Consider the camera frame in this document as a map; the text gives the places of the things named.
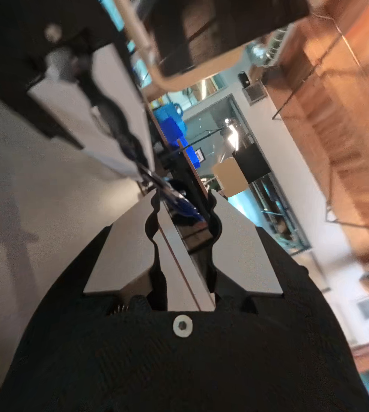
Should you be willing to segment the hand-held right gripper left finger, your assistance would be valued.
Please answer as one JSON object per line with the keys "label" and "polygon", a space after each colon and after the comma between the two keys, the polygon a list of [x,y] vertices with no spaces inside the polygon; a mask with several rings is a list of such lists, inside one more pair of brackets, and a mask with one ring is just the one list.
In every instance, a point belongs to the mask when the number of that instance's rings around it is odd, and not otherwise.
{"label": "hand-held right gripper left finger", "polygon": [[85,295],[114,296],[125,308],[132,297],[142,295],[152,309],[167,311],[167,281],[154,240],[160,203],[159,191],[153,189],[114,221],[84,287]]}

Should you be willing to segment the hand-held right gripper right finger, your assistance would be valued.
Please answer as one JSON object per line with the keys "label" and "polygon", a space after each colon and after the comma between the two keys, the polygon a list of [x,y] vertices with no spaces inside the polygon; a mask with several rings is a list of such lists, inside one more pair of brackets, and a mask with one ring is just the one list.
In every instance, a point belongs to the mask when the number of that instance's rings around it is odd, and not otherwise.
{"label": "hand-held right gripper right finger", "polygon": [[217,191],[208,194],[206,282],[216,304],[230,299],[236,308],[253,310],[255,297],[282,298],[283,290],[256,225]]}

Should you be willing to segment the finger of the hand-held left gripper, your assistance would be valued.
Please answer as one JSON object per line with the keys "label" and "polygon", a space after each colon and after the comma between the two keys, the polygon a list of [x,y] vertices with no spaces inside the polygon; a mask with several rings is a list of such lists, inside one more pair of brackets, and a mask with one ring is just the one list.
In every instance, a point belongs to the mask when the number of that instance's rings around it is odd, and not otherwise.
{"label": "finger of the hand-held left gripper", "polygon": [[128,131],[140,142],[146,161],[139,162],[155,171],[149,117],[142,95],[129,75],[113,44],[93,53],[92,76],[99,90],[119,108],[121,120]]}
{"label": "finger of the hand-held left gripper", "polygon": [[29,95],[43,109],[53,115],[83,146],[83,151],[115,172],[140,181],[133,161],[125,158],[115,139],[100,130],[87,97],[80,88],[58,77],[58,71],[49,68],[43,80],[29,90]]}

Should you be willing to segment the blue grip ballpoint pen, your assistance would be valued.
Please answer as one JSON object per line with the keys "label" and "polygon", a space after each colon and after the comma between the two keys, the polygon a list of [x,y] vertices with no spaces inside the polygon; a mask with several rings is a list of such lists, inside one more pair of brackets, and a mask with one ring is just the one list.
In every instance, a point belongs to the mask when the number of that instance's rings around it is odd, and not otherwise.
{"label": "blue grip ballpoint pen", "polygon": [[204,221],[198,209],[184,195],[175,190],[169,182],[146,168],[140,162],[136,162],[136,166],[143,181],[156,188],[159,194],[178,214],[186,218],[196,219],[198,222]]}

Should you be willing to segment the blue toolbox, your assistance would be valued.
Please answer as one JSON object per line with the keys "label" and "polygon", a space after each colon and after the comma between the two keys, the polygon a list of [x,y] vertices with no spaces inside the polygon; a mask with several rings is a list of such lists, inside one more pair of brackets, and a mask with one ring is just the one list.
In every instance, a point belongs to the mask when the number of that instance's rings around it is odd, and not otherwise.
{"label": "blue toolbox", "polygon": [[153,111],[159,124],[167,120],[172,120],[178,127],[186,128],[183,121],[183,110],[178,103],[168,103]]}

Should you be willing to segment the small blue parts bin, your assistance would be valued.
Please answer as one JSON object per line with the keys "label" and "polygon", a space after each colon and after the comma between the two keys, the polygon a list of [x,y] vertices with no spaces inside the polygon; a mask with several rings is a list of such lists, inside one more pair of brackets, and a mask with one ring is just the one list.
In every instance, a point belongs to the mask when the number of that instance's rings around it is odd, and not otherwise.
{"label": "small blue parts bin", "polygon": [[167,117],[160,123],[161,130],[167,142],[173,146],[178,146],[177,141],[186,137],[187,126],[180,120],[177,121],[173,117]]}
{"label": "small blue parts bin", "polygon": [[202,163],[198,162],[195,155],[195,149],[192,146],[183,149],[182,153],[186,155],[195,169],[199,169]]}

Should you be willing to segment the small wooden board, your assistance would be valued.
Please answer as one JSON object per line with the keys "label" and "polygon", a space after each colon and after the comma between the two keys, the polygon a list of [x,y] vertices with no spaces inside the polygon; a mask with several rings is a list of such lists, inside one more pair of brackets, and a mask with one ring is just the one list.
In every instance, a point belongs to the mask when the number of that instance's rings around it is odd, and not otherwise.
{"label": "small wooden board", "polygon": [[212,172],[227,198],[231,198],[249,188],[249,183],[234,157],[216,163],[212,167]]}

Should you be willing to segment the wooden top office table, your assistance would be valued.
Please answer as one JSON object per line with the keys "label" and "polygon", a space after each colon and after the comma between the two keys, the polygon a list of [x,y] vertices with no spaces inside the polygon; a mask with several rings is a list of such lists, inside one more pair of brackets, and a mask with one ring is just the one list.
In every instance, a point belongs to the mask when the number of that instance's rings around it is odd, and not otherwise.
{"label": "wooden top office table", "polygon": [[207,206],[208,205],[208,190],[206,189],[204,183],[202,182],[200,176],[197,173],[197,170],[195,169],[193,163],[191,162],[186,150],[184,149],[184,146],[182,145],[182,142],[180,140],[177,141],[179,147],[179,154],[178,154],[178,159],[182,162],[184,162],[184,169],[186,170],[186,174],[188,175],[188,178],[190,179],[193,188],[196,191],[195,196],[198,197],[198,200],[201,204],[201,206]]}

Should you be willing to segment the studio light on tripod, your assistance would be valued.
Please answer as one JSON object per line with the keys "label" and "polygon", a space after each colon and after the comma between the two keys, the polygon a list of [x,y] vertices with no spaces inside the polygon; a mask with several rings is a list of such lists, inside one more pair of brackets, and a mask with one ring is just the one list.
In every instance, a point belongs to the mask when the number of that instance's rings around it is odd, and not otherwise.
{"label": "studio light on tripod", "polygon": [[221,133],[223,135],[226,130],[229,130],[229,136],[227,136],[228,143],[231,145],[231,147],[233,147],[234,151],[237,151],[239,149],[239,134],[236,127],[234,126],[234,122],[229,120],[227,123],[225,123],[223,127],[206,131],[202,137],[190,142],[190,144],[187,144],[184,147],[179,147],[178,149],[175,149],[172,152],[166,154],[164,159],[171,159],[173,157],[176,157],[177,155],[185,152],[188,148],[192,147],[193,145],[213,136],[215,133]]}

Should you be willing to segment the wall air vent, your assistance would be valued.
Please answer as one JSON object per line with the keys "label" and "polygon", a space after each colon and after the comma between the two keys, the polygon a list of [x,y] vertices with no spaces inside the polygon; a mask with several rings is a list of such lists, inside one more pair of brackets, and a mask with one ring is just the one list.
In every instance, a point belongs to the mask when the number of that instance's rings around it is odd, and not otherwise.
{"label": "wall air vent", "polygon": [[243,88],[242,92],[249,106],[253,106],[257,102],[268,96],[261,81],[257,81]]}

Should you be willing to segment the silver ventilation duct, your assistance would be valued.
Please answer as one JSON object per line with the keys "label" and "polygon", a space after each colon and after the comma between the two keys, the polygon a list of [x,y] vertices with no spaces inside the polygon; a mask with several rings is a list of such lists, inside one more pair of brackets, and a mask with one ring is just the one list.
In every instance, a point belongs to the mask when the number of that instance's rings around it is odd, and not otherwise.
{"label": "silver ventilation duct", "polygon": [[266,41],[254,40],[246,46],[246,52],[253,66],[271,68],[279,58],[294,31],[294,24],[278,28],[270,33]]}

